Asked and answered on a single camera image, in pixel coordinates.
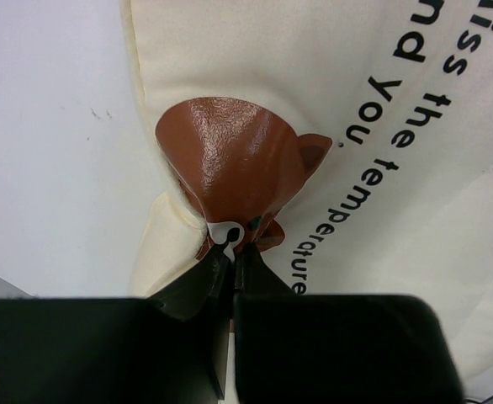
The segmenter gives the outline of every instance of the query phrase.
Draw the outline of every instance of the cream canvas fabric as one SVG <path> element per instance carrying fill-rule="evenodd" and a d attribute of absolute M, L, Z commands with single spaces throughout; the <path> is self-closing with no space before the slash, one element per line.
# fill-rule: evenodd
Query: cream canvas fabric
<path fill-rule="evenodd" d="M 244 99 L 329 136 L 263 254 L 297 293 L 418 295 L 464 378 L 493 365 L 493 0 L 124 1 L 147 135 L 173 105 Z M 205 235 L 160 155 L 133 272 L 147 295 Z"/>

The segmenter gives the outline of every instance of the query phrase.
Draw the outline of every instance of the leather bear ear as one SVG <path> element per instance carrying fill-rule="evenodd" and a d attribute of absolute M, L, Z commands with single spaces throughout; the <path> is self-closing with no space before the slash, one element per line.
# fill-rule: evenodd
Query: leather bear ear
<path fill-rule="evenodd" d="M 284 241 L 286 238 L 284 230 L 275 220 L 272 220 L 267 226 L 267 229 L 256 240 L 256 246 L 260 253 L 268 250 L 269 248 L 276 247 Z"/>
<path fill-rule="evenodd" d="M 297 138 L 299 144 L 299 154 L 305 167 L 306 179 L 308 179 L 329 152 L 332 146 L 330 137 L 309 133 Z"/>

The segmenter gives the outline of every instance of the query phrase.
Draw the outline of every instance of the black plastic part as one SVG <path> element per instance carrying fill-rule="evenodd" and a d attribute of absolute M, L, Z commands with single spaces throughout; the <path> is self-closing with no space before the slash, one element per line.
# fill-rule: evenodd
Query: black plastic part
<path fill-rule="evenodd" d="M 236 293 L 246 295 L 295 295 L 263 262 L 255 244 L 247 244 L 236 259 Z"/>
<path fill-rule="evenodd" d="M 438 320 L 408 296 L 238 295 L 241 403 L 461 403 Z"/>
<path fill-rule="evenodd" d="M 234 285 L 233 268 L 224 248 L 214 245 L 197 265 L 149 298 L 162 313 L 185 322 L 187 332 L 197 336 L 209 380 L 221 400 Z"/>
<path fill-rule="evenodd" d="M 0 300 L 0 402 L 215 404 L 234 299 L 243 403 L 462 401 L 422 301 L 297 296 L 224 247 L 147 300 Z"/>
<path fill-rule="evenodd" d="M 0 403 L 216 403 L 195 333 L 145 300 L 0 300 Z"/>

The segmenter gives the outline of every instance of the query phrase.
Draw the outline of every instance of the brown leather patch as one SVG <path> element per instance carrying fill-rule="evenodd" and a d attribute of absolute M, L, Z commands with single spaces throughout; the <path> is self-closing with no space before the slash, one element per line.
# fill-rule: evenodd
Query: brown leather patch
<path fill-rule="evenodd" d="M 303 187 L 332 140 L 297 136 L 265 108 L 234 98 L 194 98 L 171 107 L 156 138 L 189 202 L 209 223 L 235 222 L 262 250 L 284 231 L 274 216 Z M 210 245 L 209 240 L 203 250 Z"/>

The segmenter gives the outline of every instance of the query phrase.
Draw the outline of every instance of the white background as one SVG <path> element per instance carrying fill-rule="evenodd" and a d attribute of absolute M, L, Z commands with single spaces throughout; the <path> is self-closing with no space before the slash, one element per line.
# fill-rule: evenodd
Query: white background
<path fill-rule="evenodd" d="M 0 0 L 0 277 L 41 296 L 125 295 L 162 187 L 119 5 Z"/>

